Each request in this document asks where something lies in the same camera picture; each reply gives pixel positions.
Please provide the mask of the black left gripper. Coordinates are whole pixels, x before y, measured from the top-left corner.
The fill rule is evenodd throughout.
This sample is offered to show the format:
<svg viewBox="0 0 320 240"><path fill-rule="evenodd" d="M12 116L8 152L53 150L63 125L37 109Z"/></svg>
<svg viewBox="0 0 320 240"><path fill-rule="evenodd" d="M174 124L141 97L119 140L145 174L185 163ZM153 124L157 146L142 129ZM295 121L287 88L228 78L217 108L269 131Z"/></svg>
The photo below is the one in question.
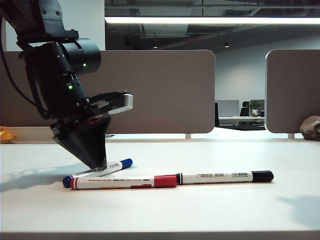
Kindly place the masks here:
<svg viewBox="0 0 320 240"><path fill-rule="evenodd" d="M105 167L105 133L112 119L111 110L111 97L83 98L74 112L57 117L50 125L53 140L89 168Z"/></svg>

